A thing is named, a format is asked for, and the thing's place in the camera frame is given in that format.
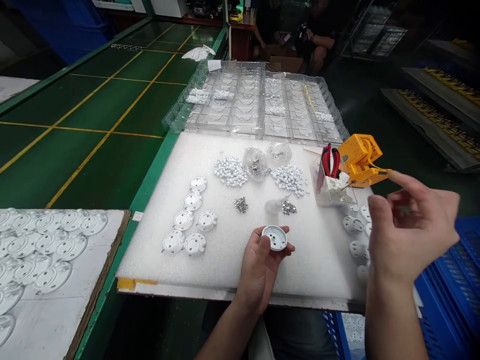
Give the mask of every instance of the cardboard box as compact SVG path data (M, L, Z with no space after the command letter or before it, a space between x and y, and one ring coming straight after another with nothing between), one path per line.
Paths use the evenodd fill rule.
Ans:
M266 68L272 72L298 73L304 62L303 58L297 57L295 50L278 44L261 47L260 59L270 63L266 65Z

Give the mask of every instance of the hand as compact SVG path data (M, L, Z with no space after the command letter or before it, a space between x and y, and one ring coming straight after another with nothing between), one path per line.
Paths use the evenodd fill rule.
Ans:
M234 299L248 314L257 316L262 315L269 304L280 263L295 251L291 243L282 251L270 250L270 238L262 236L264 228L254 229L246 244ZM281 226L281 229L285 233L290 231L288 226Z
M370 278L383 277L411 288L421 272L459 240L455 218L460 196L428 188L398 171L388 176L403 189L387 199L379 195L368 198Z
M306 39L307 39L308 41L310 41L310 38L312 37L313 34L314 34L314 32L313 32L312 30L307 29L307 30L306 30Z

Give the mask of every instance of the green workbench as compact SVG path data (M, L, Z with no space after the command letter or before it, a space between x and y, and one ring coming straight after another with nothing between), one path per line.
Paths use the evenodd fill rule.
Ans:
M198 64L182 54L205 44L219 57L226 38L226 28L146 19L0 105L0 208L144 209L178 137L162 119ZM123 303L114 274L127 245L77 359L104 352Z

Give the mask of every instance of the person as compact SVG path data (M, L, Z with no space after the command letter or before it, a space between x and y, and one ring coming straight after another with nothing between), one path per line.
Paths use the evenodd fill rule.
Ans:
M379 195L368 198L372 231L365 315L366 357L426 360L429 357L412 288L420 273L459 240L454 224L460 196L428 188L397 171L389 172L388 176L403 189L387 198ZM270 251L269 238L261 236L263 228L253 230L243 253L236 295L195 359L240 359L257 321L266 311L279 266L294 253L295 246L289 243L281 252ZM299 347L308 347L310 343L303 339ZM308 357L291 358L322 359L311 353Z
M318 75L335 45L334 17L328 5L328 0L319 0L308 22L298 27L297 54L309 65L312 76Z
M258 59L260 47L274 41L279 43L280 37L280 0L259 0L256 13L256 26L253 31L255 35L252 41L252 58Z

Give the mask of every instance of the white foam sheet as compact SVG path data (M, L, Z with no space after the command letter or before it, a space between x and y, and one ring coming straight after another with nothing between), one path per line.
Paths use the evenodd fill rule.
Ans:
M298 213L271 215L264 210L267 200L289 193L279 189L269 176L257 183L249 180L243 187L229 187L214 175L214 164L225 156L242 158L246 147L265 151L270 141L238 137L213 136L182 132L173 148L150 201L118 268L117 277L156 281L159 284L233 290L240 276L242 255L252 230L263 225L290 226L288 241L296 246L279 269L273 292L294 297L365 300L365 286L356 276L358 264L349 251L353 240L342 227L345 216L338 208L317 207L309 165L318 156L303 145L290 144L291 164L303 170L312 194L290 201ZM194 212L211 210L218 215L216 228L205 233L206 251L191 258L184 251L162 253L162 242L172 229L175 214L182 210L189 183L194 177L205 177L208 186L201 207ZM372 192L356 189L361 205ZM237 213L232 201L245 196L249 208ZM198 232L195 225L185 236Z
M107 225L88 237L87 247L70 261L71 275L58 290L44 294L32 285L25 287L21 300L8 312L15 317L16 324L10 338L0 347L0 359L51 360L67 355L124 216L122 210L88 212L106 214Z

